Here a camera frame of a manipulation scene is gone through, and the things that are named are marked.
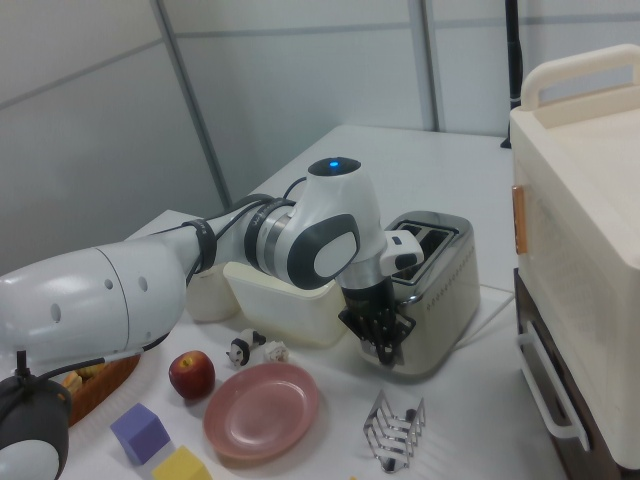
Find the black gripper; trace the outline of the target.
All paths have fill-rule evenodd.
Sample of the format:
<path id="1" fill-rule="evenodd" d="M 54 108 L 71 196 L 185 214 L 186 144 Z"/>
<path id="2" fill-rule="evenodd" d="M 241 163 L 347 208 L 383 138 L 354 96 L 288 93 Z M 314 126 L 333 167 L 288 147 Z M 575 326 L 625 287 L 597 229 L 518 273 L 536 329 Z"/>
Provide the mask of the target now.
<path id="1" fill-rule="evenodd" d="M 343 288 L 346 308 L 341 322 L 357 337 L 360 353 L 371 361 L 389 365 L 401 343 L 415 327 L 415 320 L 395 311 L 395 294 L 390 277 L 366 288 Z M 371 318 L 382 318 L 381 324 Z"/>

